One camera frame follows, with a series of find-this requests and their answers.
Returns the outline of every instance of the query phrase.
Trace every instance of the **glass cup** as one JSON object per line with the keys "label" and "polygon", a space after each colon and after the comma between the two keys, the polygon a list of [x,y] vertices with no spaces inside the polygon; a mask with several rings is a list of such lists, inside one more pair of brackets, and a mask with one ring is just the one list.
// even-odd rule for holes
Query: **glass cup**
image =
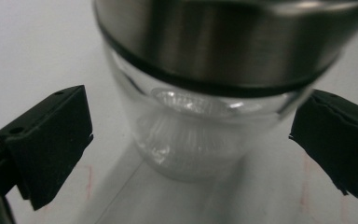
{"label": "glass cup", "polygon": [[145,74],[105,46],[139,153],[178,180],[208,178],[239,161],[311,93],[260,98],[184,90]]}

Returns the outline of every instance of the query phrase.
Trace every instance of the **stainless steel lid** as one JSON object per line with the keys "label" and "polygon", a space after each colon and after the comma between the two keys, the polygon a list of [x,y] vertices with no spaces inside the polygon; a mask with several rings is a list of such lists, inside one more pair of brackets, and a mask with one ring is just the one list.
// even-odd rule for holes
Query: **stainless steel lid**
{"label": "stainless steel lid", "polygon": [[96,0],[111,46],[194,91],[262,96],[307,86],[358,30],[358,0]]}

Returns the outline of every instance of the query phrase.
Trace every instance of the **white table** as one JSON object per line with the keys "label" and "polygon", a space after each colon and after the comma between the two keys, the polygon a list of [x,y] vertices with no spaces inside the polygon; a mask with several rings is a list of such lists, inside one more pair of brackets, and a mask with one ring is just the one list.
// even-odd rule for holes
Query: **white table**
{"label": "white table", "polygon": [[[0,1],[0,128],[79,84],[86,86],[95,139],[48,206],[34,212],[17,188],[7,195],[18,223],[358,224],[358,200],[343,197],[288,140],[293,115],[214,182],[155,173],[131,142],[91,1]],[[358,104],[358,36],[317,88]]]}

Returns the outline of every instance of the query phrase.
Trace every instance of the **red line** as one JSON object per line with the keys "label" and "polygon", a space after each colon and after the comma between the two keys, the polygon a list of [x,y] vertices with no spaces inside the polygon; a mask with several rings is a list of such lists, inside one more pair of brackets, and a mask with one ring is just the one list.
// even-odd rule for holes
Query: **red line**
{"label": "red line", "polygon": [[341,221],[344,224],[348,224],[349,222],[349,216],[348,216],[348,211],[349,211],[349,207],[348,207],[348,199],[345,196],[341,196]]}
{"label": "red line", "polygon": [[310,158],[307,153],[304,153],[304,172],[305,177],[303,180],[302,193],[300,203],[302,205],[303,212],[310,212]]}
{"label": "red line", "polygon": [[91,185],[92,185],[92,166],[86,166],[89,169],[89,183],[87,185],[87,199],[91,197]]}

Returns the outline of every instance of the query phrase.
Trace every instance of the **clear glass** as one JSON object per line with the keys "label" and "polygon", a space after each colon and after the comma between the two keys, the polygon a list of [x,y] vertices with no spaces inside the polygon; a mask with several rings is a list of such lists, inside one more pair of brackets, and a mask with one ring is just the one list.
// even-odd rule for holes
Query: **clear glass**
{"label": "clear glass", "polygon": [[262,98],[196,93],[143,73],[108,47],[106,53],[140,154],[174,179],[218,174],[310,94],[310,88]]}

